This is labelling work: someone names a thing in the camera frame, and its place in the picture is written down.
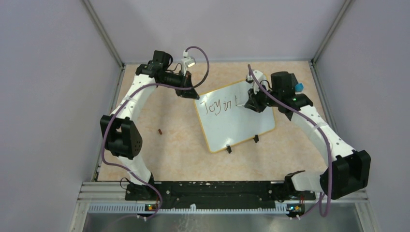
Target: black base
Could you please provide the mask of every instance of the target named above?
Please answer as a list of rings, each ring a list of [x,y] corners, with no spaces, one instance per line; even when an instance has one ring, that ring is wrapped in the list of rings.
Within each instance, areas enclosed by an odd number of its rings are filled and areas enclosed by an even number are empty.
[[[138,194],[141,190],[133,187],[127,186],[125,200],[157,200],[154,192],[150,192],[147,198],[145,194]],[[289,196],[283,183],[273,184],[270,181],[162,181],[155,182],[154,187],[162,195],[163,209],[190,208],[192,204],[197,209],[267,209],[275,208],[275,201],[298,200],[300,194],[305,200],[315,199],[309,191]]]

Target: wooden table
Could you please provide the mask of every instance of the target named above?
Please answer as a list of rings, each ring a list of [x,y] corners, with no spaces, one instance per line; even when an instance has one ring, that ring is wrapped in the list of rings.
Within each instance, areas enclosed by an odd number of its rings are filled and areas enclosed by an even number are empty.
[[[246,62],[211,63],[207,80],[197,88],[199,94],[235,81],[244,80]],[[313,77],[307,61],[251,62],[253,69],[268,75],[279,71],[294,73],[305,93],[323,116]],[[127,93],[138,65],[127,65],[118,104]],[[189,68],[194,85],[205,71],[206,63]],[[147,100],[137,122],[143,137],[142,154],[146,166],[158,181],[232,181],[283,180],[299,170],[324,171],[323,158],[305,134],[275,109],[276,128],[253,140],[232,147],[233,152],[209,152],[192,99],[177,97],[175,91],[158,87]],[[116,157],[105,151],[109,162]],[[98,180],[118,181],[128,174],[118,167],[102,164]]]

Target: table surface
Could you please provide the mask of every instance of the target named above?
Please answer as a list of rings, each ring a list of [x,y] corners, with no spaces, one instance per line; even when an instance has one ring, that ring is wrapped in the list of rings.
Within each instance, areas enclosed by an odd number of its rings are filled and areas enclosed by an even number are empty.
[[[197,92],[202,94],[244,80],[247,64],[211,63],[209,76]],[[324,116],[307,61],[250,64],[253,69],[267,74],[268,79],[274,72],[294,73],[305,87],[303,93]],[[137,67],[126,66],[117,104],[131,86]],[[196,84],[206,71],[206,63],[198,63],[189,71]],[[259,136],[257,144],[249,140],[233,146],[231,154],[225,150],[210,153],[193,100],[177,97],[172,89],[158,87],[146,101],[137,122],[144,141],[143,159],[157,181],[283,180],[285,175],[299,170],[323,172],[326,169],[323,158],[305,134],[277,109],[274,114],[275,129]],[[105,151],[105,156],[109,162],[120,163],[109,151]],[[118,181],[128,176],[121,168],[102,164],[98,180]]]

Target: blue object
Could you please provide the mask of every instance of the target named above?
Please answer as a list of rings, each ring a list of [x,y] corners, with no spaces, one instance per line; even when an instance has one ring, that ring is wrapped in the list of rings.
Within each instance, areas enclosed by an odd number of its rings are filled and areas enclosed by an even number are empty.
[[[295,92],[302,92],[303,90],[303,84],[299,83],[295,85]]]

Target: metal frame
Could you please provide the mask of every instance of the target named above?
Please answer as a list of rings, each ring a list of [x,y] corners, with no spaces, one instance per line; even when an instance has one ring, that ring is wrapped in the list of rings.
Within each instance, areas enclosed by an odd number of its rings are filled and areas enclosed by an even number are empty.
[[[87,10],[87,13],[90,16],[91,21],[93,22],[96,30],[100,34],[102,40],[104,41],[107,49],[110,51],[111,55],[121,68],[120,74],[118,77],[118,83],[116,86],[115,94],[113,96],[113,100],[111,102],[112,110],[117,102],[119,89],[122,83],[122,78],[125,72],[125,65],[122,62],[117,50],[115,49],[111,39],[109,38],[106,30],[104,29],[101,21],[99,20],[94,8],[92,7],[89,0],[80,0],[84,5],[84,8]],[[327,35],[325,36],[324,40],[322,41],[318,51],[316,52],[314,58],[310,61],[309,65],[312,71],[313,79],[320,97],[320,101],[323,106],[323,110],[325,113],[325,117],[327,122],[332,126],[332,128],[337,132],[337,126],[335,120],[332,116],[331,109],[327,102],[326,93],[323,90],[322,82],[319,76],[319,73],[316,69],[316,63],[320,59],[321,54],[323,53],[324,49],[328,45],[328,42],[331,40],[334,32],[338,28],[341,20],[345,16],[345,13],[350,8],[351,4],[354,0],[345,0],[343,3],[339,13],[337,14],[332,26],[330,27]],[[95,182],[98,178],[98,172],[101,164],[101,158],[98,159],[95,173],[92,177],[92,182],[84,182],[80,189],[80,193],[78,195],[77,204],[75,207],[74,215],[72,218],[72,222],[70,225],[71,232],[80,232],[83,230],[84,224],[86,222],[86,216],[88,210],[91,206],[95,204],[99,205],[135,205],[138,203],[146,203],[146,202],[129,202],[125,201],[125,190],[119,186],[118,181],[114,182]],[[298,203],[298,201],[285,201],[284,203]],[[355,203],[358,217],[362,224],[362,228],[364,232],[378,232],[379,227],[377,221],[374,217],[374,213],[371,209],[371,205],[369,203],[367,193],[365,190],[360,190],[355,193],[349,194],[341,199],[332,200],[332,203]]]

